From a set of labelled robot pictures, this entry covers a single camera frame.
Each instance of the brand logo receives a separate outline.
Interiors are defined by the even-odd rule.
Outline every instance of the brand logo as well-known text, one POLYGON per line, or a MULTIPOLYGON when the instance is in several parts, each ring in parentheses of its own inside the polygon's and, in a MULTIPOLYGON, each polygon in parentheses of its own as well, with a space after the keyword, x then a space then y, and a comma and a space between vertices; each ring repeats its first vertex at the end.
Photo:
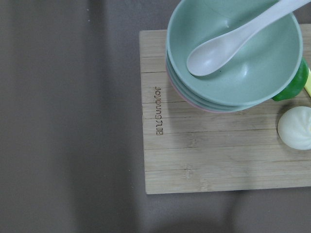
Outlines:
POLYGON ((163 135, 163 121, 161 108, 161 88, 155 87, 155 129, 156 135, 163 135))

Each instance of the bowl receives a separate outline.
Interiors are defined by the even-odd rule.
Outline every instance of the bowl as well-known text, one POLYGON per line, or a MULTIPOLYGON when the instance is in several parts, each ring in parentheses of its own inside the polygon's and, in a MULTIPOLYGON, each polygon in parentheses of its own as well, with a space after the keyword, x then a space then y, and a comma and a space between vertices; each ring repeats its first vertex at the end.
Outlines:
POLYGON ((198 45, 245 24, 275 2, 182 0, 168 25, 166 50, 183 85, 199 98, 228 106, 256 105, 281 92, 302 57, 302 35, 293 14, 260 31, 210 75, 193 76, 186 66, 198 45))
POLYGON ((227 106, 227 105, 219 105, 216 103, 209 102, 207 100, 201 99, 198 96, 194 95, 189 91, 182 82, 179 81, 178 76, 174 72, 174 69, 171 65, 171 62, 166 56, 166 69, 167 74, 169 76, 169 80, 175 89, 175 91, 189 104, 192 106, 199 108, 201 110, 207 111, 207 112, 213 112, 213 113, 231 113, 236 112, 240 110, 244 110, 250 107, 253 107, 253 105, 243 105, 243 106, 227 106))

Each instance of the gray table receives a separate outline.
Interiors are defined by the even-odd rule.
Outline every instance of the gray table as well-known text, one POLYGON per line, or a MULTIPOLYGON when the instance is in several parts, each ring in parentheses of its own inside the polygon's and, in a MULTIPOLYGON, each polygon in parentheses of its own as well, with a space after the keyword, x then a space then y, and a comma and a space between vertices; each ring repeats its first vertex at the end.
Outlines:
POLYGON ((310 231, 308 187, 145 194, 138 33, 178 2, 1 1, 1 233, 310 231))

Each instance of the wooden board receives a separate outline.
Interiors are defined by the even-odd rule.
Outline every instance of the wooden board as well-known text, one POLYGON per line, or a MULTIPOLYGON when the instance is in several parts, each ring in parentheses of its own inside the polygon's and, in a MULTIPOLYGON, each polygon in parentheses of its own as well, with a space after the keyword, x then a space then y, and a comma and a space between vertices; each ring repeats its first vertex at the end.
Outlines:
MULTIPOLYGON (((311 24, 301 25, 311 64, 311 24)), ((295 106, 311 106, 302 91, 281 102, 213 114, 172 88, 165 69, 166 30, 140 32, 141 93, 147 194, 311 186, 311 151, 284 145, 276 127, 295 106), (162 125, 155 95, 161 95, 162 125)))

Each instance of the white spoon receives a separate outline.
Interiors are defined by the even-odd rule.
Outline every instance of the white spoon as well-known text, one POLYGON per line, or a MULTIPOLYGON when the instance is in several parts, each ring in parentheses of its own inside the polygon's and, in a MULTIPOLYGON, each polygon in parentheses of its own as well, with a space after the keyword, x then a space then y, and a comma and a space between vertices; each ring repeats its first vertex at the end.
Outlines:
POLYGON ((241 27, 196 47, 187 59, 187 68, 195 76, 211 74, 226 64, 257 32, 307 4, 311 0, 280 0, 241 27))

